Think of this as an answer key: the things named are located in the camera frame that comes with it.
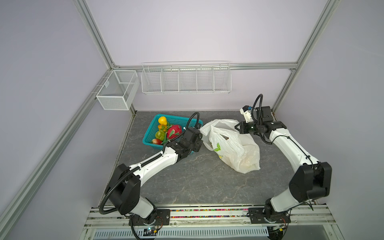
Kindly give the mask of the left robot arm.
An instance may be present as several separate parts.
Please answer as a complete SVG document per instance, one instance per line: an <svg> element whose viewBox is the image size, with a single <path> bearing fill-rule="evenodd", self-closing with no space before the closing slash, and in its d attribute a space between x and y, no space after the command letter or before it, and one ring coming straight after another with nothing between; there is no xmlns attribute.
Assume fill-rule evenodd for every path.
<svg viewBox="0 0 384 240"><path fill-rule="evenodd" d="M99 213L107 215L119 212L122 216L140 217L146 225L154 224L158 218L158 209L150 200L141 196L141 187L163 169L200 150L203 135L199 121L200 113L193 113L184 131L166 141L160 152L131 166L119 165L106 186Z"/></svg>

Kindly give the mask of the yellow fake lemon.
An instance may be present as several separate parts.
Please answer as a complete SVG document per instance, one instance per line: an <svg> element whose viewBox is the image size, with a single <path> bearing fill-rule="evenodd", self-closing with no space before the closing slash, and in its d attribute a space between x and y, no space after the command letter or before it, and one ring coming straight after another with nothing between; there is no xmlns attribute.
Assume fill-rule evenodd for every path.
<svg viewBox="0 0 384 240"><path fill-rule="evenodd" d="M167 125L168 124L168 121L167 121L167 118L165 117L165 116L161 116L161 117L159 117L159 119L158 119L158 123L160 124L160 125Z"/></svg>

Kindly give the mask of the white mesh box basket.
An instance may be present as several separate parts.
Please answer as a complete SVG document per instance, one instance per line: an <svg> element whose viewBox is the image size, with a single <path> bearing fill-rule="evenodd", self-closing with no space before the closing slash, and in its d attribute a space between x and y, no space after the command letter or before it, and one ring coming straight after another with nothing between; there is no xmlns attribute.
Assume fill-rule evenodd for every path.
<svg viewBox="0 0 384 240"><path fill-rule="evenodd" d="M139 86L136 71L112 70L96 97L104 110L129 111Z"/></svg>

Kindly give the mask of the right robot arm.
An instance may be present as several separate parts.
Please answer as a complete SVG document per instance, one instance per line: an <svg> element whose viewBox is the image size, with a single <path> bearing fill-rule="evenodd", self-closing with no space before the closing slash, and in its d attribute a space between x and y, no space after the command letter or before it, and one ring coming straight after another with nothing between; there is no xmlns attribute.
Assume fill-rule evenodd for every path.
<svg viewBox="0 0 384 240"><path fill-rule="evenodd" d="M294 176L288 188L277 196L266 200L261 213L249 211L267 223L279 220L287 223L290 210L330 194L332 167L320 162L306 151L292 136L287 126L274 120L269 106L263 106L263 94L259 94L252 106L240 109L244 121L235 125L240 134L257 135L268 145L275 145L290 162Z"/></svg>

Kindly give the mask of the teal plastic basket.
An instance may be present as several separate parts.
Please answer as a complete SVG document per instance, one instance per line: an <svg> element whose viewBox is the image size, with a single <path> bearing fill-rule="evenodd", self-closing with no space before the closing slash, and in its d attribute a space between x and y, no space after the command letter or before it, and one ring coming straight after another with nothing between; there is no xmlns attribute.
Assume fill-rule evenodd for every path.
<svg viewBox="0 0 384 240"><path fill-rule="evenodd" d="M176 126L176 125L180 126L181 131L179 131L179 132L181 133L186 129L186 126L187 126L187 123L189 120L189 118L185 118L185 117L162 115L162 114L156 115L153 118L152 122L150 123L150 125L149 125L149 127L148 127L148 129L144 135L144 138L143 138L143 144L144 145L153 147L154 149L158 149L158 150L162 149L161 144L158 145L158 144L153 143L153 139L156 139L156 136L160 136L160 134L157 134L157 132L159 132L162 129L161 127L159 127L159 125L160 125L159 119L162 117L166 118L167 123L168 123L168 126L167 126L168 129L164 134L164 140L163 141L172 140L174 138L174 137L172 137L171 139L169 139L170 135L168 134L168 132L172 131L172 130L170 130L170 128L172 126Z"/></svg>

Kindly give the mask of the white plastic bag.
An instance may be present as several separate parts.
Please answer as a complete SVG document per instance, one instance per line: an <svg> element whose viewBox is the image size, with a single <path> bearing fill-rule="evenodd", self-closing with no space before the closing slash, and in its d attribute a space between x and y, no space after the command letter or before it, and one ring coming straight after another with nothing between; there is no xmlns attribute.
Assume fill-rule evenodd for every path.
<svg viewBox="0 0 384 240"><path fill-rule="evenodd" d="M235 171L246 174L260 170L260 147L250 134L235 130L239 121L216 119L200 128L205 147Z"/></svg>

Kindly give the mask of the orange fake fruit with leaves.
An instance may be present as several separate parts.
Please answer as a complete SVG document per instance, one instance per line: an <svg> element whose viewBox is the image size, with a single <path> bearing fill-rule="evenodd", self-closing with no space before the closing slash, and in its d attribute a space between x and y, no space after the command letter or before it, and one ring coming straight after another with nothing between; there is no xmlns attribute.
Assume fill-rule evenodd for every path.
<svg viewBox="0 0 384 240"><path fill-rule="evenodd" d="M158 125L159 131L163 131L163 132L167 132L170 127L171 127L171 125L169 125L169 124L168 125L161 125L161 124Z"/></svg>

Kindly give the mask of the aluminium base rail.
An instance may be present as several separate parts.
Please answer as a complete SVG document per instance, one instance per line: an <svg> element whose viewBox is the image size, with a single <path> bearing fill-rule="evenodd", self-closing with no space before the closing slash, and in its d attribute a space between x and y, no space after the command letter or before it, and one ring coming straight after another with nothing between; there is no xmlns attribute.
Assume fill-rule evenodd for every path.
<svg viewBox="0 0 384 240"><path fill-rule="evenodd" d="M81 240L342 240L326 205L301 205L274 222L257 219L255 205L160 205L154 224L91 209Z"/></svg>

